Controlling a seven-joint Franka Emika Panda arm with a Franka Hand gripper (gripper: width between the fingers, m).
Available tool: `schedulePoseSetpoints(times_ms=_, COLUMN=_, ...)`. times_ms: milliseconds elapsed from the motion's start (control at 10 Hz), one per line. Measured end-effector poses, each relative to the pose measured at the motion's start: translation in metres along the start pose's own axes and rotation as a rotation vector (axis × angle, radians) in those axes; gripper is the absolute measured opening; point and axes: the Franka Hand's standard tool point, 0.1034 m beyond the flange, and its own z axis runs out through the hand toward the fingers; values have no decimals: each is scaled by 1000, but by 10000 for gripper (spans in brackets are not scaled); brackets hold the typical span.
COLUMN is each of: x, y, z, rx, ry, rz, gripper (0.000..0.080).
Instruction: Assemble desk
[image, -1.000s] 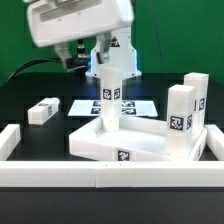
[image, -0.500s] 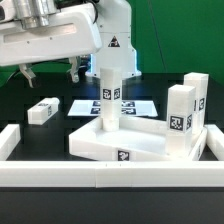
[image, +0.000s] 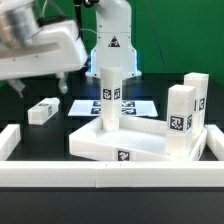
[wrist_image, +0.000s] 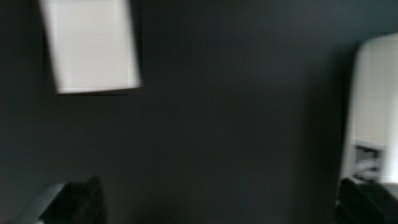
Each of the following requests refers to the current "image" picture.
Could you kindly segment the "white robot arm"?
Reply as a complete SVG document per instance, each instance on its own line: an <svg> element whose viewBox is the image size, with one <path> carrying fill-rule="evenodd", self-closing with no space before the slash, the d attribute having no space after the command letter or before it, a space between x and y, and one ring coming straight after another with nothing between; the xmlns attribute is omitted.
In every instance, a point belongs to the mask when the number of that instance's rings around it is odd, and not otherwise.
<svg viewBox="0 0 224 224"><path fill-rule="evenodd" d="M122 67L125 79L141 74L131 43L132 10L127 0L73 0L76 6L96 10L97 42L90 52L74 19L36 17L37 1L0 0L0 81L7 81L20 96L26 92L23 78L49 74L56 75L65 93L67 73L86 63L90 77L100 78L104 67Z"/></svg>

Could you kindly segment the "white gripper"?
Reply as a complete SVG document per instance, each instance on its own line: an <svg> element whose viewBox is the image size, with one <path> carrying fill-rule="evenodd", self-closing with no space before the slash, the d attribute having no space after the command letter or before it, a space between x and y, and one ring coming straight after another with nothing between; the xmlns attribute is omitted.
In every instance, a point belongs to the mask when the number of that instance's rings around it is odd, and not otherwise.
<svg viewBox="0 0 224 224"><path fill-rule="evenodd" d="M33 44L19 49L0 43L0 80L23 97L25 85L17 78L56 74L62 94L68 91L65 72L80 70L87 60L84 44L74 20L43 26Z"/></svg>

